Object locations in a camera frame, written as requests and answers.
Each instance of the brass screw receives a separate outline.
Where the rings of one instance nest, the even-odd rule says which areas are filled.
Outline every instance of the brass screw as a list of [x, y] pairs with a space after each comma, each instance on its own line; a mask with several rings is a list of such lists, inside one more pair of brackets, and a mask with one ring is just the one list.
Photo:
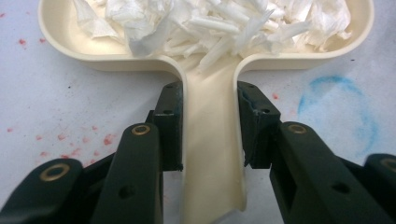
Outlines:
[[[61, 169], [60, 173], [52, 175], [50, 172], [54, 171], [55, 169]], [[50, 182], [61, 178], [62, 176], [66, 175], [69, 172], [70, 166], [65, 163], [58, 163], [55, 165], [51, 165], [45, 171], [43, 171], [40, 175], [40, 179], [42, 181]]]
[[132, 129], [132, 134], [134, 135], [143, 135], [149, 133], [149, 126], [147, 125], [138, 125]]
[[303, 127], [303, 126], [301, 126], [301, 125], [298, 125], [298, 124], [291, 124], [291, 125], [288, 127], [288, 129], [289, 129], [289, 131], [291, 131], [292, 133], [298, 133], [298, 134], [306, 133], [306, 128]]
[[396, 160], [392, 158], [382, 159], [381, 164], [388, 169], [390, 169], [393, 173], [396, 173]]

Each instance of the cream plastic scoop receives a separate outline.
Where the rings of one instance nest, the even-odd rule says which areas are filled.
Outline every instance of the cream plastic scoop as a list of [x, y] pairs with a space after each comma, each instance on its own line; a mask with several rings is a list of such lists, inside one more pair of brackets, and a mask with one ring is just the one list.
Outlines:
[[[242, 60], [223, 57], [204, 73], [202, 56], [136, 59], [110, 38], [90, 39], [79, 29], [70, 0], [41, 0], [39, 23], [47, 40], [65, 55], [102, 71], [167, 71], [183, 81], [183, 223], [210, 223], [243, 210], [246, 193], [236, 97], [239, 74], [248, 70], [306, 69], [356, 48], [374, 21], [372, 0], [347, 0], [352, 37], [334, 42], [325, 53], [254, 54]], [[94, 9], [98, 15], [104, 9]]]

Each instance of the blue ring mark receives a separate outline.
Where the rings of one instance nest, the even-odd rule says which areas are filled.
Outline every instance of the blue ring mark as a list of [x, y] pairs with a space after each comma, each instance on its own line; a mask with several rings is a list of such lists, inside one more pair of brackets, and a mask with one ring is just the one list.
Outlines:
[[372, 147], [378, 137], [378, 127], [371, 114], [367, 110], [364, 94], [359, 88], [356, 87], [354, 82], [346, 77], [331, 76], [319, 77], [309, 84], [309, 89], [306, 91], [298, 106], [298, 115], [300, 116], [307, 108], [319, 103], [320, 96], [326, 94], [326, 87], [337, 87], [342, 91], [354, 93], [359, 96], [359, 116], [364, 126], [359, 127], [355, 134], [361, 140], [368, 140], [363, 151], [358, 152], [356, 156], [362, 156], [372, 150]]

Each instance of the white table surface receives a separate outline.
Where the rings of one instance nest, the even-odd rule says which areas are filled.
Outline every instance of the white table surface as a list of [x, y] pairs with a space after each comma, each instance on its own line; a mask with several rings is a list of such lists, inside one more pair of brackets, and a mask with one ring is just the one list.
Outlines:
[[[62, 55], [41, 34], [38, 0], [0, 2], [0, 207], [37, 165], [70, 157], [89, 165], [145, 120], [164, 73], [99, 72]], [[310, 125], [333, 152], [362, 164], [395, 154], [396, 2], [375, 1], [375, 25], [357, 49], [303, 71], [248, 72], [282, 113]], [[219, 223], [282, 223], [265, 170], [246, 169], [247, 211]], [[178, 223], [181, 175], [164, 175], [165, 223]]]

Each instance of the red paint splatter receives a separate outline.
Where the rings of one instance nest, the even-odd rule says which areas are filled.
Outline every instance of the red paint splatter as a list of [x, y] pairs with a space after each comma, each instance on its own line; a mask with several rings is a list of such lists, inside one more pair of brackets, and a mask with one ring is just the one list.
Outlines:
[[82, 142], [85, 143], [85, 144], [89, 143], [90, 141], [91, 140], [88, 137], [83, 137], [82, 138]]
[[20, 39], [20, 45], [22, 45], [22, 46], [25, 46], [26, 45], [26, 40], [24, 40], [24, 39]]
[[62, 141], [62, 140], [64, 140], [65, 138], [66, 138], [66, 135], [65, 135], [64, 133], [58, 134], [58, 139], [59, 139], [59, 141]]
[[106, 135], [105, 139], [103, 140], [103, 143], [108, 146], [113, 143], [115, 135], [114, 134], [108, 134]]
[[274, 100], [277, 100], [277, 99], [279, 99], [279, 96], [276, 93], [273, 93], [273, 98], [274, 98]]
[[49, 155], [48, 152], [41, 152], [41, 153], [40, 153], [40, 156], [41, 156], [41, 157], [46, 157], [46, 156], [48, 156], [48, 155]]
[[74, 149], [74, 150], [72, 151], [71, 156], [79, 156], [80, 153], [81, 153], [81, 148], [78, 147], [78, 148], [76, 148], [76, 149]]

